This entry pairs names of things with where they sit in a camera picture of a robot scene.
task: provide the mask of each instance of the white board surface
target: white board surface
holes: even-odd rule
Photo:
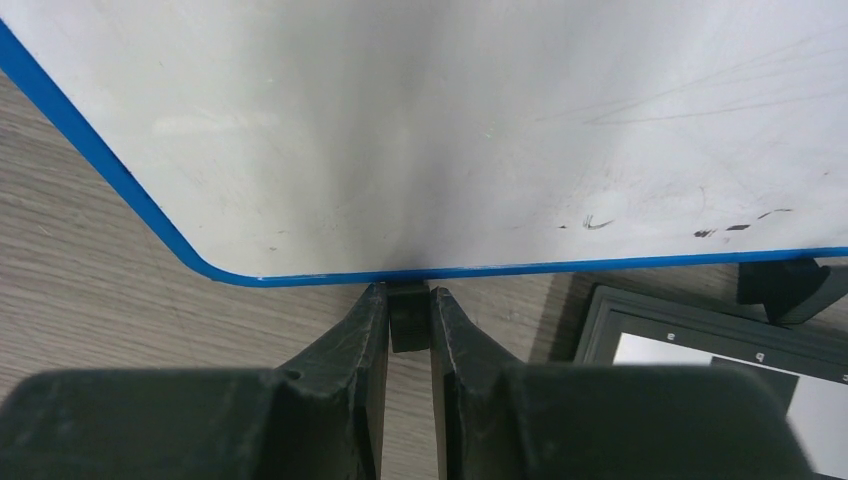
[[[848,3],[0,0],[252,277],[848,246]]]

